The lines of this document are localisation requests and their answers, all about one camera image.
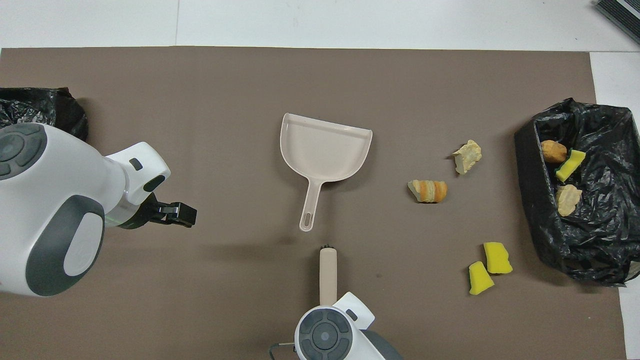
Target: white dustpan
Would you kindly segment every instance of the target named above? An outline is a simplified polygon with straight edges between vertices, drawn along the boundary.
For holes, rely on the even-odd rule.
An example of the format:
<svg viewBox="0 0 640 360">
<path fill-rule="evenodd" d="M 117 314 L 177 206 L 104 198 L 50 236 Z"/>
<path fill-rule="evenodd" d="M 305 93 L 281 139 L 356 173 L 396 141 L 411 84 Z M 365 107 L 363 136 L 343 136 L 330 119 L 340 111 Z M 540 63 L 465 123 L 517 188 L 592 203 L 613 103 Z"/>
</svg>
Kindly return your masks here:
<svg viewBox="0 0 640 360">
<path fill-rule="evenodd" d="M 280 152 L 295 172 L 309 180 L 300 229 L 314 225 L 322 184 L 344 180 L 364 163 L 373 131 L 286 113 L 280 130 Z"/>
</svg>

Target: yellow sponge piece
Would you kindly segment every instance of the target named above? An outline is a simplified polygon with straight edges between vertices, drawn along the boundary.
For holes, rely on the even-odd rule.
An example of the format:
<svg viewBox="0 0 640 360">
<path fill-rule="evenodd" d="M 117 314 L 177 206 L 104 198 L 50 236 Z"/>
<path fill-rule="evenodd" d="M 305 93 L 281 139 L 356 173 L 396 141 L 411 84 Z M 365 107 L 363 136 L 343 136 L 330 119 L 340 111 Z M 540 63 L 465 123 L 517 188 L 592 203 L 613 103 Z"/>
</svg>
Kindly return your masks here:
<svg viewBox="0 0 640 360">
<path fill-rule="evenodd" d="M 559 169 L 556 170 L 556 177 L 558 178 L 558 180 L 562 182 L 567 180 L 569 175 L 571 175 L 575 171 L 575 169 L 580 166 L 585 156 L 586 153 L 571 149 L 567 160 L 560 166 Z"/>
<path fill-rule="evenodd" d="M 469 279 L 471 280 L 471 290 L 469 291 L 471 295 L 478 295 L 494 285 L 482 261 L 476 261 L 469 265 Z"/>
<path fill-rule="evenodd" d="M 491 274 L 508 274 L 513 271 L 509 263 L 509 253 L 502 243 L 484 243 L 486 268 Z"/>
</svg>

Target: plastic bag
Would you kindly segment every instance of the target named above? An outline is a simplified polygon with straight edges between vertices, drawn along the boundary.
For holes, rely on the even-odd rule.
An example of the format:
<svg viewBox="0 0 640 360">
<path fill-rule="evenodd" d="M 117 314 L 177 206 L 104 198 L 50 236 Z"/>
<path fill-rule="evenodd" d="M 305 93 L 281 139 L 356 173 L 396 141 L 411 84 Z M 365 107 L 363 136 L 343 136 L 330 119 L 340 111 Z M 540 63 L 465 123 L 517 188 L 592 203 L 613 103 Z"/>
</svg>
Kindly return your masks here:
<svg viewBox="0 0 640 360">
<path fill-rule="evenodd" d="M 88 125 L 82 106 L 68 88 L 0 88 L 0 129 L 38 122 L 86 140 Z"/>
<path fill-rule="evenodd" d="M 561 217 L 555 177 L 540 142 L 586 152 L 565 181 L 582 190 L 576 210 Z M 640 141 L 628 108 L 567 99 L 537 114 L 515 134 L 522 204 L 543 263 L 580 281 L 619 286 L 638 276 Z"/>
</svg>

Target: white floor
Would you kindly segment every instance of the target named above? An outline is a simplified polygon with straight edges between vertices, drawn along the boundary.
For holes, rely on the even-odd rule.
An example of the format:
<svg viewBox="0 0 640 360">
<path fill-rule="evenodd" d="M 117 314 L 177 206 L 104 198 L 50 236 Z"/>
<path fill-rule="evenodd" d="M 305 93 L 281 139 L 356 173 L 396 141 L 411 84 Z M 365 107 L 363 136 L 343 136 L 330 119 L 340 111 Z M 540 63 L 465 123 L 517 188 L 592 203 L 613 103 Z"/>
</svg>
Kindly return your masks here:
<svg viewBox="0 0 640 360">
<path fill-rule="evenodd" d="M 0 1 L 0 50 L 171 45 L 589 51 L 598 102 L 640 114 L 640 45 L 591 0 Z M 640 279 L 620 304 L 639 359 Z"/>
</svg>

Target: croissant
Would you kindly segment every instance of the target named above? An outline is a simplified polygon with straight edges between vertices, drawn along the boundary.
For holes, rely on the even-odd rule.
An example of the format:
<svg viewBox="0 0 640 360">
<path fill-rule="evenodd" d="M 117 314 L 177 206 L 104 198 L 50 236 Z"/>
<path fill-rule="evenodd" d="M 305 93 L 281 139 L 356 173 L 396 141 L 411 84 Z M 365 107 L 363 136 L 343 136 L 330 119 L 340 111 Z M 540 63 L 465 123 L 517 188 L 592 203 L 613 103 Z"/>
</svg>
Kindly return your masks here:
<svg viewBox="0 0 640 360">
<path fill-rule="evenodd" d="M 444 181 L 413 180 L 407 186 L 419 202 L 440 202 L 447 196 L 447 183 Z"/>
</svg>

